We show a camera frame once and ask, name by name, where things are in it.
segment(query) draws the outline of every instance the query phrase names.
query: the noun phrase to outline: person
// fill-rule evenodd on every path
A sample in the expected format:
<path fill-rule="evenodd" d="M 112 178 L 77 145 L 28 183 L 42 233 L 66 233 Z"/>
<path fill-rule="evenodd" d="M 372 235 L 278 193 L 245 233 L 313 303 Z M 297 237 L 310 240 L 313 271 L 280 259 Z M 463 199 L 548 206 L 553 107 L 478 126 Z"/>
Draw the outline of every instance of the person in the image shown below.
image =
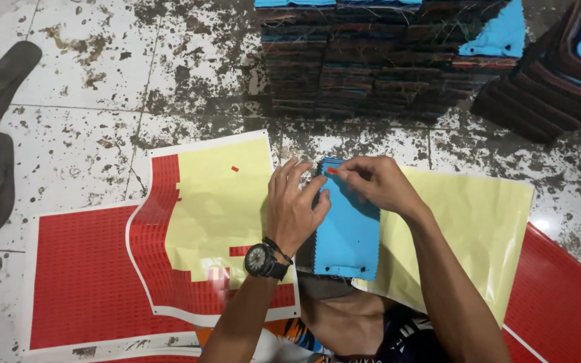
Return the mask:
<path fill-rule="evenodd" d="M 295 255 L 331 207 L 324 190 L 312 208 L 326 177 L 317 176 L 299 189 L 310 168 L 311 163 L 291 158 L 275 169 L 268 185 L 267 237 L 288 256 Z M 304 343 L 310 336 L 314 351 L 330 354 L 322 362 L 510 362 L 492 312 L 396 161 L 359 156 L 344 161 L 337 176 L 361 201 L 398 213 L 407 223 L 429 316 L 363 291 L 321 301 L 303 294 L 301 318 L 289 320 L 286 330 L 298 327 Z M 275 253 L 279 263 L 287 264 Z M 199 363 L 250 362 L 277 283 L 246 277 L 209 333 Z"/>

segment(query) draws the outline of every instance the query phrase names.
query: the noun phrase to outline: tile floor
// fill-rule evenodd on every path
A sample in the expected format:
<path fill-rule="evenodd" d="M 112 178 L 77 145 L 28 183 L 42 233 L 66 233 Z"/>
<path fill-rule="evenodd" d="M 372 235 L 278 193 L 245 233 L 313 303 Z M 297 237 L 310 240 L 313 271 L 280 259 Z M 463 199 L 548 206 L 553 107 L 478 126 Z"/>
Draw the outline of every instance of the tile floor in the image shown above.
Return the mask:
<path fill-rule="evenodd" d="M 529 37 L 566 3 L 525 2 Z M 20 360 L 15 312 L 29 216 L 141 198 L 147 150 L 263 127 L 278 161 L 386 154 L 530 182 L 530 220 L 581 257 L 581 136 L 532 145 L 470 116 L 469 103 L 433 128 L 271 118 L 253 14 L 251 2 L 226 0 L 0 0 L 0 57 L 23 39 L 44 53 L 0 121 L 17 163 L 15 210 L 0 231 L 0 362 Z"/>

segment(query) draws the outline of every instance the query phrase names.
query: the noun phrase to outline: left hand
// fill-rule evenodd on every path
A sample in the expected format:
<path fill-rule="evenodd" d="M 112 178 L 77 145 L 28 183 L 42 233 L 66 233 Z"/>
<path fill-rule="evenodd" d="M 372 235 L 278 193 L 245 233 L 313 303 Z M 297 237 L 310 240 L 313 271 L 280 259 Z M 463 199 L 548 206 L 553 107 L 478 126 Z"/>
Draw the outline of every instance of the left hand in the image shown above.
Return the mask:
<path fill-rule="evenodd" d="M 283 167 L 275 169 L 268 183 L 266 235 L 290 257 L 322 224 L 331 208 L 328 189 L 319 194 L 315 209 L 311 208 L 315 194 L 327 182 L 325 176 L 314 177 L 303 190 L 299 189 L 300 177 L 311 165 L 310 162 L 298 163 L 298 159 L 293 156 Z"/>

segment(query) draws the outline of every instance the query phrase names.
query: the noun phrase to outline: black watch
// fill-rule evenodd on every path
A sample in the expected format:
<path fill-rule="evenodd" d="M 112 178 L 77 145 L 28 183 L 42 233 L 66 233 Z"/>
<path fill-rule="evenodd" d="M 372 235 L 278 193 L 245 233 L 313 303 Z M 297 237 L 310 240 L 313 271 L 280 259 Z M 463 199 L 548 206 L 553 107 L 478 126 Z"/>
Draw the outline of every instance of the black watch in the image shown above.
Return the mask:
<path fill-rule="evenodd" d="M 257 277 L 274 277 L 282 280 L 288 271 L 288 266 L 279 263 L 275 257 L 275 250 L 264 243 L 250 247 L 243 262 L 246 271 Z"/>

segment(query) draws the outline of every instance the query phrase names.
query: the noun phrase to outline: bracelet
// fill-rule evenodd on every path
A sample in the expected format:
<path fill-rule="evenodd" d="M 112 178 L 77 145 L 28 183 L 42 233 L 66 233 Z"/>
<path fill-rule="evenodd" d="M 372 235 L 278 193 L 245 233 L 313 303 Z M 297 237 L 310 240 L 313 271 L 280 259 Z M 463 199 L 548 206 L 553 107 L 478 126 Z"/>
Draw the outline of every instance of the bracelet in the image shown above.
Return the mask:
<path fill-rule="evenodd" d="M 288 262 L 289 265 L 293 265 L 293 260 L 290 257 L 288 257 L 286 254 L 284 254 L 284 252 L 281 251 L 281 249 L 279 248 L 277 243 L 275 243 L 273 240 L 271 240 L 268 237 L 264 237 L 264 238 L 262 238 L 262 242 L 269 245 L 273 250 L 281 253 L 281 255 L 284 256 L 284 260 L 286 260 L 286 262 Z"/>

